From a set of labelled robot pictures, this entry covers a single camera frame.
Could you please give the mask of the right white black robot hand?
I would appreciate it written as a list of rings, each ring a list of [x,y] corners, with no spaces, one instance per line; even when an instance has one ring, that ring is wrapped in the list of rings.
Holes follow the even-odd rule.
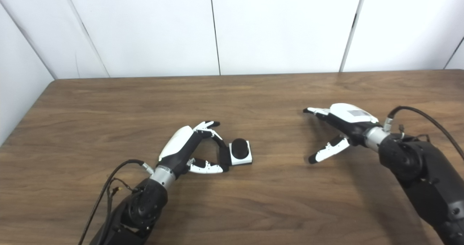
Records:
[[[319,163],[337,155],[349,146],[366,146],[365,135],[367,132],[373,128],[381,127],[376,117],[347,103],[335,103],[328,109],[308,107],[303,110],[303,113],[311,113],[339,131],[337,136],[306,159],[308,164]]]

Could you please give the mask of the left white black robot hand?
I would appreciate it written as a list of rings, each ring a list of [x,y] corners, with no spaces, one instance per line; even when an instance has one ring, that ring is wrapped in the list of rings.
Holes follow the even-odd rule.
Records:
[[[211,138],[219,146],[219,151],[227,147],[224,140],[213,130],[219,121],[203,121],[194,128],[184,126],[177,130],[161,151],[157,166],[167,169],[175,179],[187,172],[196,174],[220,174],[229,171],[227,164],[212,163],[200,158],[193,158],[193,152],[203,139]]]

